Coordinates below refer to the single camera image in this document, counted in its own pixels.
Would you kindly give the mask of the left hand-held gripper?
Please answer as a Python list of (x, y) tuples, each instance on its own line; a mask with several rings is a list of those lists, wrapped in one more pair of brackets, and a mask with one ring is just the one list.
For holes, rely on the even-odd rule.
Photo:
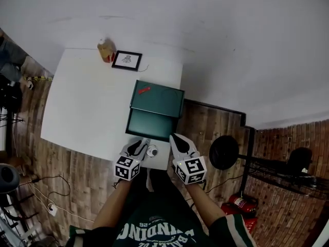
[(151, 140), (149, 138), (138, 139), (124, 146), (119, 158), (114, 164), (114, 176), (131, 181), (136, 177), (142, 165)]

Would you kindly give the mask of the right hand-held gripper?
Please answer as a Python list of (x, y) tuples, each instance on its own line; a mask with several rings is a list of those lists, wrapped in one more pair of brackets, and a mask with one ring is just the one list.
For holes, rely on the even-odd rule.
[(207, 166), (195, 144), (181, 134), (171, 134), (169, 142), (173, 153), (174, 172), (183, 183), (189, 185), (203, 181)]

